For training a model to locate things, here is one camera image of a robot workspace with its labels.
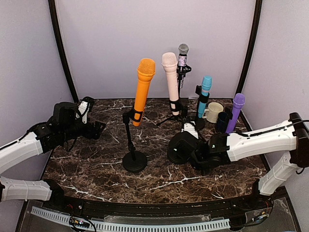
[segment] marble table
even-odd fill
[[[210,99],[232,107],[230,99]],[[193,203],[248,195],[252,183],[265,173],[260,156],[220,166],[209,172],[195,171],[189,163],[176,165],[167,158],[169,140],[181,130],[181,123],[156,123],[171,115],[168,99],[148,99],[139,127],[130,123],[132,141],[148,158],[147,167],[138,174],[127,172],[122,157],[128,152],[122,113],[134,100],[96,100],[90,113],[92,121],[106,123],[99,140],[79,138],[71,152],[54,150],[43,178],[54,179],[65,195],[117,203]],[[192,116],[196,100],[183,99]],[[239,118],[236,128],[246,131]],[[214,124],[206,122],[201,131],[207,140],[215,133]]]

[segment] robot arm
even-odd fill
[[[258,181],[258,194],[270,196],[294,171],[309,167],[309,130],[298,113],[273,127],[246,133],[217,134],[206,143],[186,130],[169,143],[173,159],[189,161],[195,169],[209,169],[268,152],[286,151],[278,163]]]
[[[94,100],[90,97],[85,97],[79,107],[70,102],[56,104],[54,115],[47,122],[33,126],[22,138],[0,148],[0,174],[79,136],[98,139],[105,124],[87,121],[93,104]],[[0,177],[0,201],[57,200],[59,194],[63,194],[63,190],[53,180],[24,181]]]

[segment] black frame edge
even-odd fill
[[[255,10],[254,10],[254,15],[253,15],[253,22],[252,22],[252,28],[251,28],[251,33],[250,33],[250,38],[249,38],[249,43],[248,43],[248,49],[247,49],[246,58],[245,58],[245,61],[242,67],[236,93],[241,93],[245,85],[246,77],[248,74],[248,70],[249,70],[249,66],[250,66],[250,62],[251,62],[251,58],[252,58],[252,54],[254,50],[257,30],[259,27],[260,16],[261,16],[261,11],[262,11],[262,2],[263,0],[256,0],[255,2]]]
[[[282,197],[285,197],[287,203],[288,203],[288,207],[289,207],[289,210],[291,212],[291,216],[292,216],[292,219],[293,219],[293,222],[294,222],[294,226],[295,226],[295,229],[297,232],[301,232],[301,229],[300,229],[300,226],[299,226],[299,222],[298,222],[298,219],[297,219],[297,216],[296,216],[296,213],[295,213],[295,210],[294,210],[294,207],[292,205],[292,201],[291,201],[291,198],[289,196],[289,193],[287,192],[286,190],[286,187],[285,186],[281,186],[279,188],[276,189],[275,193],[274,193],[274,197],[273,199],[280,199]]]
[[[24,201],[24,204],[23,204],[21,211],[20,211],[20,214],[19,214],[19,218],[18,218],[18,222],[17,222],[17,225],[16,225],[15,232],[20,232],[21,225],[23,223],[23,219],[24,219],[25,212],[26,212],[26,209],[27,209],[27,205],[28,205],[28,201],[27,202]]]
[[[55,0],[48,0],[48,5],[49,5],[50,17],[51,17],[52,24],[53,24],[54,35],[55,35],[56,44],[57,44],[62,68],[64,71],[64,75],[66,76],[66,80],[68,82],[68,86],[69,86],[73,101],[77,103],[79,101],[79,98],[77,96],[77,92],[76,92],[76,89],[73,83],[72,75],[70,73],[67,56],[64,51],[64,46],[63,46],[61,33],[60,33],[59,21],[57,17]]]

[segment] microphone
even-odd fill
[[[243,95],[242,93],[237,93],[233,99],[233,110],[232,110],[233,117],[228,122],[225,131],[226,133],[230,134],[235,129],[238,116],[244,104],[245,104],[245,95]]]
[[[168,80],[169,87],[169,100],[176,102],[179,99],[178,95],[178,83],[177,83],[177,58],[175,53],[167,52],[162,56],[162,66]],[[173,111],[176,109],[174,103],[170,103],[173,115],[179,115],[179,111]]]
[[[198,117],[199,118],[202,118],[204,114],[206,103],[208,102],[208,98],[209,98],[209,90],[211,89],[211,82],[212,82],[211,76],[204,76],[203,81],[202,81],[202,91],[201,91],[202,97],[199,98],[199,105],[198,105]]]
[[[137,76],[139,78],[136,90],[136,97],[134,103],[134,110],[142,112],[142,115],[135,113],[134,119],[140,122],[133,121],[133,125],[138,127],[141,123],[142,116],[144,114],[145,105],[147,102],[147,95],[150,86],[150,81],[155,75],[155,62],[152,59],[144,58],[140,61],[139,67],[137,68]]]
[[[179,50],[179,56],[178,56],[178,80],[180,80],[180,87],[179,89],[183,87],[183,79],[185,77],[185,73],[183,73],[184,69],[187,66],[187,54],[189,51],[188,45],[182,43],[178,47]]]

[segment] blue microphone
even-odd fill
[[[204,76],[203,82],[202,82],[202,91],[201,91],[201,96],[199,97],[199,105],[198,105],[198,111],[197,111],[199,118],[202,118],[205,108],[206,108],[206,103],[208,102],[209,90],[211,89],[211,81],[212,81],[211,76]]]

